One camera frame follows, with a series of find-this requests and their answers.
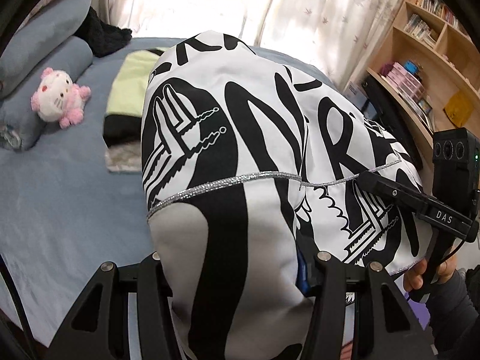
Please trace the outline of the black garment by pillows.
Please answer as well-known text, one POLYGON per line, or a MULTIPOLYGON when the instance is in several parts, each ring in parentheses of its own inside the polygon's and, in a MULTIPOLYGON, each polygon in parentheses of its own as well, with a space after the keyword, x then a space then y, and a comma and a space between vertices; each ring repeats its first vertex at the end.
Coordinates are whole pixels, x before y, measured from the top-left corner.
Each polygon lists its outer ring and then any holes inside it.
POLYGON ((93 55, 98 58, 126 47, 133 37, 130 28, 119 28, 103 22, 92 7, 74 35, 85 41, 93 55))

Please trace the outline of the yellow envelope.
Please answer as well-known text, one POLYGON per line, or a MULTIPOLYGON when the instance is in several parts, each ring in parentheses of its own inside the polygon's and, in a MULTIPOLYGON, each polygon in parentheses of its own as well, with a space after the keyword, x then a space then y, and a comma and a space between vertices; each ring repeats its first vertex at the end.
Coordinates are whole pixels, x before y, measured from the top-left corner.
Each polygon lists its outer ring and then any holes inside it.
POLYGON ((443 108, 443 112, 450 122, 456 127, 464 127, 473 113, 473 103, 461 91, 450 97, 443 108))

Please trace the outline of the black white graffiti print garment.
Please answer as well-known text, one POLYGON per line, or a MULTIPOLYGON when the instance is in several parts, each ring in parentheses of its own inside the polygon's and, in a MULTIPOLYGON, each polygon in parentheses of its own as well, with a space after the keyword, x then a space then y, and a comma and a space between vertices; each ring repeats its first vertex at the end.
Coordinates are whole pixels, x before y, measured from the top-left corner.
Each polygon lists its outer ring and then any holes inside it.
POLYGON ((297 359, 312 316, 297 239, 400 274, 429 225, 362 191, 372 171, 419 189, 404 147, 343 95, 238 38, 201 33, 151 70, 142 184, 185 359, 297 359))

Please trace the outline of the white patterned curtain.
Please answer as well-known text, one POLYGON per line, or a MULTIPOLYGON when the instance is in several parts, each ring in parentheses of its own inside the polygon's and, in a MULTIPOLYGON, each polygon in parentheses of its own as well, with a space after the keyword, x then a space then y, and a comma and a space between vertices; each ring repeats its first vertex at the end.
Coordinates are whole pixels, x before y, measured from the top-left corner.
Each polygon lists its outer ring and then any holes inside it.
POLYGON ((105 22, 143 38, 216 31, 277 50, 326 74, 357 80, 403 0, 92 0, 105 22))

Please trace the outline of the blue bed sheet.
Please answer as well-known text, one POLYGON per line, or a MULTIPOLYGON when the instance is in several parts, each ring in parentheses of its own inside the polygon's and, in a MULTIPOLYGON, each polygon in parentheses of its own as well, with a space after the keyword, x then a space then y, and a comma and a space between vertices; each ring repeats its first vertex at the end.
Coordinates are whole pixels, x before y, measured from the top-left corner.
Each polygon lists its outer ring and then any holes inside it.
POLYGON ((1 165, 1 247, 17 273, 34 262, 28 302, 44 340, 102 258, 131 262, 151 238, 138 175, 109 175, 86 126, 1 165))

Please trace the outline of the cream white folded jacket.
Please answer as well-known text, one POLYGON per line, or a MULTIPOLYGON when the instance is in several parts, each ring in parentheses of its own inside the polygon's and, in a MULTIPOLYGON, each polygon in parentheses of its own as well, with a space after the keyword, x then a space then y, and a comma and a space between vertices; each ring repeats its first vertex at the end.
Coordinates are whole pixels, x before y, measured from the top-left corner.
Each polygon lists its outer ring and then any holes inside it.
POLYGON ((141 143, 134 141, 107 148, 105 164, 106 169, 111 173, 141 173, 141 143))

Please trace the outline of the pink white cat plush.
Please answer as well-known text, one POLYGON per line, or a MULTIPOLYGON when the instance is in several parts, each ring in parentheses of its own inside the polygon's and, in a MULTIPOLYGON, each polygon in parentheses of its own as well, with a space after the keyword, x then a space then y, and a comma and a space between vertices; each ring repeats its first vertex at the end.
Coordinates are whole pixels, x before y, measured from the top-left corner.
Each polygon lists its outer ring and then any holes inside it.
POLYGON ((66 72, 47 67, 31 96, 31 108, 43 121, 58 122, 59 127, 65 129, 83 121, 90 96, 88 86, 78 86, 66 72))

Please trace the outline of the green black folded garment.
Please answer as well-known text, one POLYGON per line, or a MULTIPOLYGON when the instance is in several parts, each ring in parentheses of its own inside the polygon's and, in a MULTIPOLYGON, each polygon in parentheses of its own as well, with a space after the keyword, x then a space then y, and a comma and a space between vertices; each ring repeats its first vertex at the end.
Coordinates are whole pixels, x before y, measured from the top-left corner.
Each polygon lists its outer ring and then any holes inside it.
POLYGON ((103 141, 107 147, 140 140, 149 77, 165 51, 165 48, 142 49, 129 53, 124 59, 106 104, 103 141))

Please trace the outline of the black patterned hanging cloth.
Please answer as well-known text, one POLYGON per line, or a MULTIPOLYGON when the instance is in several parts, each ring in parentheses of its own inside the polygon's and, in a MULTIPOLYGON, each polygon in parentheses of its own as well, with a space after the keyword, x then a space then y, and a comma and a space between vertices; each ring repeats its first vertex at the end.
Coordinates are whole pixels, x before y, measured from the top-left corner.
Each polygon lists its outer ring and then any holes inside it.
POLYGON ((400 112, 400 105, 373 76, 368 75, 361 87, 366 94, 366 103, 361 108, 364 115, 382 125, 407 150, 416 170, 423 169, 422 158, 413 135, 400 112))

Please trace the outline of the pink storage boxes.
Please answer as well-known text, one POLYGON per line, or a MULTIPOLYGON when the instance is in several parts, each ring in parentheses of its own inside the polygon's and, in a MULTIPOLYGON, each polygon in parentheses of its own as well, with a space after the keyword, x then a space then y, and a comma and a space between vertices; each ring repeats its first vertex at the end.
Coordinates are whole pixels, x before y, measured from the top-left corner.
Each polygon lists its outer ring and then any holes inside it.
POLYGON ((422 83, 398 62, 386 63, 380 69, 380 76, 398 94, 419 102, 425 93, 422 83))

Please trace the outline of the upper blue bolster pillow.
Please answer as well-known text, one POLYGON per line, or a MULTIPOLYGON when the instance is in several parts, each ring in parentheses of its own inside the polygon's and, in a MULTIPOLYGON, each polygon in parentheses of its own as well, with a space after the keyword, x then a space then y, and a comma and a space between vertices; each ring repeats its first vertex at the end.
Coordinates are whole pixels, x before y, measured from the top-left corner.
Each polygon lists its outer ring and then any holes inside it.
POLYGON ((24 25, 1 55, 1 97, 5 98, 34 67, 72 36, 87 16, 91 0, 54 0, 24 25))

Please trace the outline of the wooden bookshelf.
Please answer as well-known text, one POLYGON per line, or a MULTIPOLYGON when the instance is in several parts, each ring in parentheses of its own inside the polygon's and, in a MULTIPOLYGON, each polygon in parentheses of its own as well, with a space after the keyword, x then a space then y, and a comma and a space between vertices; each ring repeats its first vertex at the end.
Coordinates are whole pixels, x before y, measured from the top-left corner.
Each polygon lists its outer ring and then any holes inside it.
POLYGON ((473 103, 473 113, 464 127, 479 135, 479 51, 442 0, 403 0, 385 39, 368 63, 368 75, 400 105, 421 155, 422 175, 433 172, 434 133, 455 128, 443 108, 456 92, 462 92, 473 103), (422 83, 425 93, 419 102, 398 94, 380 76, 381 67, 394 62, 422 83))

